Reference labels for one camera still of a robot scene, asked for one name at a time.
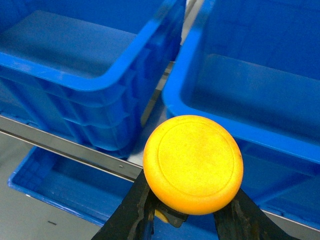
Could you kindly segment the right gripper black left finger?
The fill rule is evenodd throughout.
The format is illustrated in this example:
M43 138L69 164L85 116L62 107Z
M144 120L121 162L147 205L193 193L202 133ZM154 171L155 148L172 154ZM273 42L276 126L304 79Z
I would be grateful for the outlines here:
M157 198L140 172L121 204L92 237L94 240L150 240Z

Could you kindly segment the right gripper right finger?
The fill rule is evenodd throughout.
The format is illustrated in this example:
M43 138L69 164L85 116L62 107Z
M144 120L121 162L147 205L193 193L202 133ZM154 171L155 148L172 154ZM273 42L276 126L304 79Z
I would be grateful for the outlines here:
M240 189L222 209L213 213L220 240L292 240Z

